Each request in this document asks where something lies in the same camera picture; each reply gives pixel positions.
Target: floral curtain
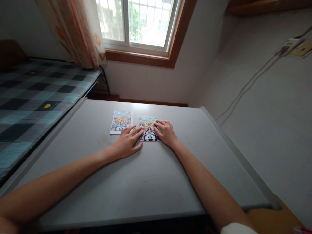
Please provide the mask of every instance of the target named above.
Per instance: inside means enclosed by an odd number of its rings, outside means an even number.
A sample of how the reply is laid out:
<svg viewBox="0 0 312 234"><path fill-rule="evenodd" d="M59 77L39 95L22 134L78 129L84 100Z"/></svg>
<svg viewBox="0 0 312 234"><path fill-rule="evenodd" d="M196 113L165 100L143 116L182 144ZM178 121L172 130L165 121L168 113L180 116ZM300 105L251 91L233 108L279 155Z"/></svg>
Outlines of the floral curtain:
<svg viewBox="0 0 312 234"><path fill-rule="evenodd" d="M66 61L106 64L97 6L92 0L36 0Z"/></svg>

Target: table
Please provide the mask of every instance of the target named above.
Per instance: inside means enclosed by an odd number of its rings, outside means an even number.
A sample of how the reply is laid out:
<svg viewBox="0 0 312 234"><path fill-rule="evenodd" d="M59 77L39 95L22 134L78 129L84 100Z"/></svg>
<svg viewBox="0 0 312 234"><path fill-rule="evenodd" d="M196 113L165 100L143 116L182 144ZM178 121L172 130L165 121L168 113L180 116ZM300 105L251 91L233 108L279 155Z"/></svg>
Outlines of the table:
<svg viewBox="0 0 312 234"><path fill-rule="evenodd" d="M114 111L169 120L177 137L245 208L280 208L280 203L205 108L80 100L16 171L0 194L66 164L94 154L110 135ZM173 151L144 142L141 151L107 165L42 215L41 231L205 214Z"/></svg>

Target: sleeve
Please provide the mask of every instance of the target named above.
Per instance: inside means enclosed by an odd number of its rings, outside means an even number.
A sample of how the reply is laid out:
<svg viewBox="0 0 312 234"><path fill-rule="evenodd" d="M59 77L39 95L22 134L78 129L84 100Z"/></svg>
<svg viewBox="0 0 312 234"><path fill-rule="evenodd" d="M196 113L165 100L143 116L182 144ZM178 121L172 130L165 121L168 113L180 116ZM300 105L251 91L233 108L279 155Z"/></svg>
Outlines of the sleeve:
<svg viewBox="0 0 312 234"><path fill-rule="evenodd" d="M222 228L221 234L257 234L250 227L239 223L231 223Z"/></svg>

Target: electrical cord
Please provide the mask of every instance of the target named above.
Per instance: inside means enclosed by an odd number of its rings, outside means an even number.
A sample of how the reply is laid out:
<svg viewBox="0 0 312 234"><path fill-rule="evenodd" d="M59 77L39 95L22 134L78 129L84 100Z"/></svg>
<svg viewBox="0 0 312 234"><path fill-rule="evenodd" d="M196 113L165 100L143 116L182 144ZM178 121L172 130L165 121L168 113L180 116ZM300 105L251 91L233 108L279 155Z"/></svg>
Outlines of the electrical cord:
<svg viewBox="0 0 312 234"><path fill-rule="evenodd" d="M312 30L312 25L301 36L295 37L295 39L300 39L301 37L305 36L311 30Z"/></svg>
<svg viewBox="0 0 312 234"><path fill-rule="evenodd" d="M266 71L268 71L279 59L281 58L281 55L278 56L278 58L276 60L274 60L274 62L268 67L266 68L252 83L251 85L241 94L241 96L238 98L237 102L235 103L231 113L225 118L225 120L220 124L220 126L222 126L230 117L231 115L233 114L238 102L240 101L240 99L243 97L243 95L245 93L248 92L248 90L250 90L250 88L254 85L254 83L257 81L257 79L259 79L264 73L266 73Z"/></svg>
<svg viewBox="0 0 312 234"><path fill-rule="evenodd" d="M238 99L238 97L242 94L242 92L244 91L244 89L246 88L246 86L252 81L252 79L277 55L277 53L275 55L273 55L268 62L265 63L265 65L263 65L262 68L260 68L256 74L253 75L253 77L247 82L247 84L245 84L245 86L241 89L240 93L237 95L237 97L231 102L230 106L215 120L218 120L222 115L224 115L226 112L228 112L228 110L232 107L233 103L235 102L236 99Z"/></svg>
<svg viewBox="0 0 312 234"><path fill-rule="evenodd" d="M224 115L226 112L228 112L232 105L234 104L234 102L236 101L236 99L239 98L239 96L243 93L244 89L247 87L247 85L253 80L253 78L262 70L266 67L266 65L275 57L277 56L278 54L279 55L282 55L283 53L285 53L288 49L288 46L283 46L279 52L275 53L270 59L269 61L267 61L253 76L252 78L250 78L250 80L247 82L247 84L245 84L245 86L241 89L240 93L237 95L237 97L231 102L230 106L218 117L216 118L215 120L218 120L222 115Z"/></svg>

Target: windowsill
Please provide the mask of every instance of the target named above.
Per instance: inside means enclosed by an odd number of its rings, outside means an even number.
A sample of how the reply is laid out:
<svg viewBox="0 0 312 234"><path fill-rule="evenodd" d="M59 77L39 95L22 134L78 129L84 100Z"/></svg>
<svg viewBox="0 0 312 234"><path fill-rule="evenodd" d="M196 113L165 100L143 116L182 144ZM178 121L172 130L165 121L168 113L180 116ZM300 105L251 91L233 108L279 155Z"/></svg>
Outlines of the windowsill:
<svg viewBox="0 0 312 234"><path fill-rule="evenodd" d="M182 0L168 57L105 49L106 59L156 67L175 68L195 4L196 0Z"/></svg>
<svg viewBox="0 0 312 234"><path fill-rule="evenodd" d="M126 52L121 50L105 49L106 59L119 62L129 62L142 65L150 65L156 67L174 68L175 62L169 57L139 54L133 52Z"/></svg>

